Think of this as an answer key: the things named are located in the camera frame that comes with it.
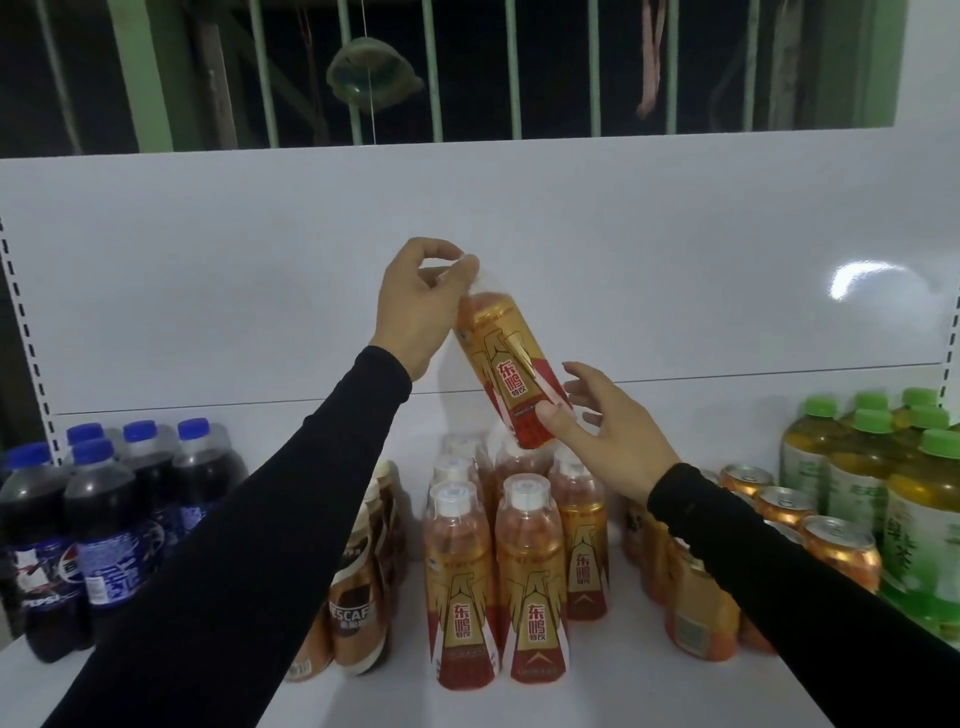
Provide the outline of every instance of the green tea bottle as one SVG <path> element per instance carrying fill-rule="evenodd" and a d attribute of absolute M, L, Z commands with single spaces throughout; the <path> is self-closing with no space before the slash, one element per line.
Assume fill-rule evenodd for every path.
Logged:
<path fill-rule="evenodd" d="M 937 403 L 937 390 L 926 387 L 907 387 L 900 396 L 901 407 L 894 410 L 894 429 L 907 429 L 912 425 L 910 410 L 914 407 L 932 407 Z"/>
<path fill-rule="evenodd" d="M 902 456 L 894 418 L 878 409 L 858 409 L 852 430 L 829 458 L 827 515 L 869 528 L 879 544 L 886 520 L 887 478 Z"/>
<path fill-rule="evenodd" d="M 889 489 L 880 594 L 960 647 L 960 433 L 927 430 Z"/>
<path fill-rule="evenodd" d="M 827 456 L 833 442 L 847 433 L 836 416 L 833 397 L 807 397 L 804 415 L 786 429 L 780 443 L 780 485 L 813 496 L 820 512 L 827 506 Z"/>

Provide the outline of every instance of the bottle label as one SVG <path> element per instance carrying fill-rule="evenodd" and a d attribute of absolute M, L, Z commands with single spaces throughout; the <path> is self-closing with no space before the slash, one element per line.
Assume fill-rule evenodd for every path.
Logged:
<path fill-rule="evenodd" d="M 449 690 L 482 688 L 500 671 L 493 634 L 492 549 L 472 558 L 428 550 L 424 563 L 430 659 L 437 681 Z"/>
<path fill-rule="evenodd" d="M 960 624 L 960 513 L 891 490 L 881 556 L 884 597 L 911 618 Z"/>
<path fill-rule="evenodd" d="M 879 541 L 887 510 L 887 483 L 869 475 L 855 475 L 830 463 L 830 496 L 827 515 L 858 523 Z"/>
<path fill-rule="evenodd" d="M 118 533 L 77 546 L 90 606 L 122 604 L 136 594 L 146 575 L 145 548 L 139 533 Z"/>
<path fill-rule="evenodd" d="M 84 591 L 77 545 L 67 539 L 11 546 L 11 558 L 24 609 L 37 612 L 56 609 Z"/>

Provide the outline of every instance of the white shelf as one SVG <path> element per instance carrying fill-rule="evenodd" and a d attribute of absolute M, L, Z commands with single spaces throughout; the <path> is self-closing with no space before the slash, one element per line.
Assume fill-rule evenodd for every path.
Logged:
<path fill-rule="evenodd" d="M 476 728 L 649 726 L 780 728 L 829 726 L 783 662 L 743 650 L 705 663 L 667 640 L 662 611 L 615 553 L 613 609 L 597 624 L 570 627 L 572 670 L 550 686 L 527 687 L 505 673 L 476 692 L 448 692 L 427 661 L 422 569 L 411 569 L 394 630 L 394 651 L 378 671 L 347 678 L 335 667 L 313 680 L 283 684 L 260 722 L 266 728 L 377 725 Z M 23 640 L 0 653 L 0 725 L 35 728 L 80 671 L 85 655 L 46 666 Z"/>

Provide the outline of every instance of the pepsi bottle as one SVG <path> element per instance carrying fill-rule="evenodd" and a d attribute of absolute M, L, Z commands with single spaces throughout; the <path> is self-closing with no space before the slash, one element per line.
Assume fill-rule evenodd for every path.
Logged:
<path fill-rule="evenodd" d="M 230 451 L 211 442 L 210 422 L 205 417 L 179 423 L 177 434 L 180 452 L 174 457 L 174 469 L 180 495 L 180 522 L 186 536 L 224 499 L 236 477 Z"/>
<path fill-rule="evenodd" d="M 74 446 L 76 471 L 64 494 L 97 643 L 109 633 L 150 570 L 144 536 L 150 498 L 137 487 L 133 471 L 113 455 L 113 443 L 106 439 Z"/>
<path fill-rule="evenodd" d="M 126 465 L 133 471 L 137 487 L 150 499 L 154 569 L 170 558 L 180 540 L 174 453 L 162 449 L 156 436 L 156 423 L 153 420 L 141 420 L 123 428 L 123 439 L 127 443 Z"/>
<path fill-rule="evenodd" d="M 0 532 L 9 548 L 27 644 L 54 663 L 92 646 L 84 580 L 64 511 L 66 473 L 46 443 L 7 453 L 12 474 L 0 489 Z"/>

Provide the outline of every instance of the bottle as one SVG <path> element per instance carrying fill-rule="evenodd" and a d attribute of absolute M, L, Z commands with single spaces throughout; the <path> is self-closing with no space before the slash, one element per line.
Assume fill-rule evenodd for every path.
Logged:
<path fill-rule="evenodd" d="M 914 407 L 935 407 L 939 396 L 937 390 L 928 387 L 907 387 L 900 395 L 902 405 L 894 410 L 894 429 L 907 429 L 913 424 L 910 410 Z"/>
<path fill-rule="evenodd" d="M 97 643 L 133 599 L 150 567 L 145 538 L 150 499 L 137 487 L 133 471 L 113 455 L 113 443 L 106 438 L 76 445 L 76 471 L 64 493 Z"/>
<path fill-rule="evenodd" d="M 847 429 L 853 427 L 853 415 L 858 409 L 890 409 L 887 393 L 878 389 L 865 389 L 853 395 L 853 409 L 840 418 L 840 424 Z"/>
<path fill-rule="evenodd" d="M 827 515 L 864 526 L 878 544 L 886 520 L 887 478 L 902 458 L 893 431 L 889 412 L 858 409 L 851 432 L 836 441 L 829 457 Z"/>
<path fill-rule="evenodd" d="M 482 271 L 454 324 L 457 341 L 497 415 L 524 449 L 553 440 L 534 412 L 540 400 L 573 408 L 514 299 Z"/>
<path fill-rule="evenodd" d="M 503 665 L 518 683 L 552 683 L 570 665 L 564 527 L 550 482 L 512 475 L 496 515 Z"/>
<path fill-rule="evenodd" d="M 174 471 L 180 528 L 185 537 L 236 483 L 230 453 L 211 442 L 210 422 L 206 417 L 184 420 L 177 425 L 177 433 L 180 452 L 174 456 Z"/>
<path fill-rule="evenodd" d="M 593 621 L 607 614 L 610 555 L 607 494 L 570 448 L 558 448 L 550 472 L 550 493 L 564 527 L 566 614 Z"/>
<path fill-rule="evenodd" d="M 889 487 L 880 595 L 960 647 L 960 433 L 927 430 Z"/>
<path fill-rule="evenodd" d="M 150 498 L 154 567 L 158 569 L 173 555 L 180 541 L 180 507 L 174 453 L 162 449 L 156 437 L 153 420 L 140 420 L 123 428 L 127 443 L 125 464 L 136 476 L 137 486 Z"/>
<path fill-rule="evenodd" d="M 27 644 L 54 663 L 93 644 L 77 547 L 63 508 L 66 471 L 46 443 L 7 453 L 10 478 L 0 488 L 0 531 L 6 537 L 23 611 Z"/>
<path fill-rule="evenodd" d="M 327 600 L 333 659 L 348 675 L 387 657 L 390 620 L 373 563 L 370 512 L 361 503 Z"/>
<path fill-rule="evenodd" d="M 475 494 L 472 483 L 438 483 L 423 522 L 430 660 L 454 691 L 483 688 L 500 671 L 493 543 Z"/>
<path fill-rule="evenodd" d="M 804 415 L 786 429 L 780 443 L 780 485 L 813 496 L 821 512 L 829 491 L 827 456 L 833 443 L 847 434 L 836 415 L 833 397 L 807 397 Z"/>

